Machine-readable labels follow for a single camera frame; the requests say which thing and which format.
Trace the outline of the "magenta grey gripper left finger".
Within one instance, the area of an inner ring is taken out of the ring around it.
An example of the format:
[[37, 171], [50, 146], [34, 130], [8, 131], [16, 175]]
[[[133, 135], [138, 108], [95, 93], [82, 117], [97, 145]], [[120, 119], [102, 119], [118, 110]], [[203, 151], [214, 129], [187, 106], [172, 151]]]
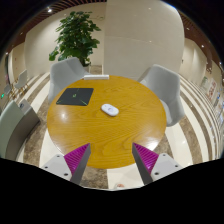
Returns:
[[42, 169], [79, 185], [90, 154], [90, 144], [85, 144], [66, 155], [56, 154], [42, 166]]

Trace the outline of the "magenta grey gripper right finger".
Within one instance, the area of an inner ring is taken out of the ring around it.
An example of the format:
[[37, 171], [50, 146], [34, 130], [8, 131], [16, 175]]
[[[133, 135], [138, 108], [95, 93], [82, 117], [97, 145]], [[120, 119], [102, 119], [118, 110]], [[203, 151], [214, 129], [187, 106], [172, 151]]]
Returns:
[[167, 153], [157, 154], [137, 143], [132, 144], [132, 154], [145, 185], [182, 169]]

